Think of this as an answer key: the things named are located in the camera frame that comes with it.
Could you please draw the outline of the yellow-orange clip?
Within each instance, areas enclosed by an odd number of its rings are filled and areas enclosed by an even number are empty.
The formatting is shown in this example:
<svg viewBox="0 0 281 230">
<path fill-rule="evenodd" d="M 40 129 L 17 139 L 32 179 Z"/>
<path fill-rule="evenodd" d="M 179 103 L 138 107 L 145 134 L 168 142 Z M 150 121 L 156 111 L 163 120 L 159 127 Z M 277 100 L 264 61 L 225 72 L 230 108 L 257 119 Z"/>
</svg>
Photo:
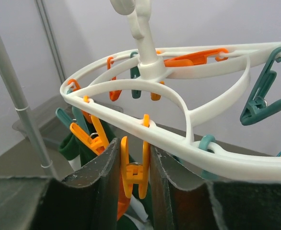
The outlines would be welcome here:
<svg viewBox="0 0 281 230">
<path fill-rule="evenodd" d="M 109 145 L 105 130 L 98 117 L 90 115 L 85 111 L 82 111 L 82 113 L 85 117 L 85 121 L 91 122 L 91 124 L 94 126 L 95 131 L 89 131 L 90 134 L 88 135 L 85 131 L 83 131 L 82 128 L 80 128 L 80 126 L 76 122 L 73 122 L 70 125 L 70 131 L 87 148 L 93 151 L 96 155 L 100 155 Z"/>
<path fill-rule="evenodd" d="M 150 144 L 143 141 L 142 163 L 129 161 L 128 137 L 124 136 L 120 143 L 120 169 L 125 196 L 131 198 L 133 186 L 138 185 L 139 198 L 144 199 L 147 195 L 149 168 L 150 168 Z"/>
</svg>

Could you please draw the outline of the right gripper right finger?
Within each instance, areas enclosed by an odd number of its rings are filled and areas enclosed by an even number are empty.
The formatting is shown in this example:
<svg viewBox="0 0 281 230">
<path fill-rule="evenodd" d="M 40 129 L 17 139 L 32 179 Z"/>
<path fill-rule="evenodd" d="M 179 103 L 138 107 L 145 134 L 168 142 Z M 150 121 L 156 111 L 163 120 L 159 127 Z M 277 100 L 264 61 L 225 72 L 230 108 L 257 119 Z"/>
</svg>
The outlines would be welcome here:
<svg viewBox="0 0 281 230">
<path fill-rule="evenodd" d="M 281 230 L 281 183 L 199 177 L 151 147 L 156 230 Z"/>
</svg>

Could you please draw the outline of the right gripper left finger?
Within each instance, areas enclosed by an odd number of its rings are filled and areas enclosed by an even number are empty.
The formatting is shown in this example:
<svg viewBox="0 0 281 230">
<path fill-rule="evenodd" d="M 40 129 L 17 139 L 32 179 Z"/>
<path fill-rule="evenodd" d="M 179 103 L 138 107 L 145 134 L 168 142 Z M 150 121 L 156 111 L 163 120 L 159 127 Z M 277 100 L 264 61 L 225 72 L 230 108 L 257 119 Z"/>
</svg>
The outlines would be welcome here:
<svg viewBox="0 0 281 230">
<path fill-rule="evenodd" d="M 0 177 L 0 230 L 114 230 L 120 141 L 65 177 Z"/>
</svg>

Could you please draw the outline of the orange sock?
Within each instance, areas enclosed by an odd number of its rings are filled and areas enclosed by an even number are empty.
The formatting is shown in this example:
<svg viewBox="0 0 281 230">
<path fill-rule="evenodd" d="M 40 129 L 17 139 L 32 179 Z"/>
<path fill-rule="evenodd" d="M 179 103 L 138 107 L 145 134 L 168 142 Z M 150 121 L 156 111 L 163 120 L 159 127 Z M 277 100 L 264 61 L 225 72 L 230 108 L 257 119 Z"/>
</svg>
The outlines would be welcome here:
<svg viewBox="0 0 281 230">
<path fill-rule="evenodd" d="M 124 192 L 122 179 L 119 180 L 118 202 L 117 202 L 117 220 L 119 220 L 127 211 L 130 204 L 130 198 L 127 198 Z"/>
</svg>

